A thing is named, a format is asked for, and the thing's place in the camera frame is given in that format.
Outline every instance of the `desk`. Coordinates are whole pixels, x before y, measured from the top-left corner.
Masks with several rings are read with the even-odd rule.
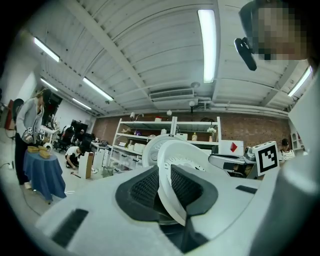
[[[32,189],[41,192],[44,198],[52,201],[52,194],[65,198],[66,184],[56,155],[44,159],[39,153],[25,151],[23,170],[31,181]]]
[[[50,135],[49,143],[52,144],[53,135],[56,136],[58,134],[59,130],[51,130],[48,127],[45,127],[43,125],[41,126],[41,129],[43,129],[45,133]]]
[[[93,150],[92,150],[92,152],[98,152],[100,149],[102,149],[102,150],[107,150],[107,149],[109,148],[108,145],[107,145],[107,146],[99,146],[98,143],[95,143],[95,142],[93,142],[93,141],[91,141],[91,146],[93,146],[93,147],[96,148],[96,151],[93,151]]]

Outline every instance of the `person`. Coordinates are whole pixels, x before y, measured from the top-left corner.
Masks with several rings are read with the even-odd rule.
[[[75,145],[78,146],[80,145],[80,143],[82,142],[83,138],[84,138],[84,134],[85,134],[85,130],[82,129],[78,134],[75,135]]]
[[[67,168],[76,169],[78,166],[78,156],[86,152],[84,146],[71,146],[65,153],[66,166]]]
[[[285,161],[290,160],[295,157],[295,153],[292,149],[289,149],[289,142],[286,138],[284,138],[281,142],[281,150],[279,151],[279,162],[281,165],[285,163]]]
[[[38,134],[41,132],[44,105],[49,103],[51,91],[44,89],[34,98],[28,99],[21,107],[16,117],[15,133],[15,172],[19,184],[31,189],[28,177],[24,172],[24,158],[28,146],[33,146]]]

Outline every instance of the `woman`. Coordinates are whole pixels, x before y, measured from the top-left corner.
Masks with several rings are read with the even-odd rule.
[[[44,89],[36,94],[34,98],[28,99],[20,109],[16,117],[15,134],[15,171],[20,185],[31,189],[28,177],[24,172],[24,158],[28,146],[34,145],[38,133],[41,130],[44,105],[51,97],[51,91]]]
[[[295,153],[292,149],[289,149],[289,142],[286,138],[284,138],[281,142],[281,150],[279,151],[279,162],[281,165],[285,163],[285,161],[290,160],[295,157]]]

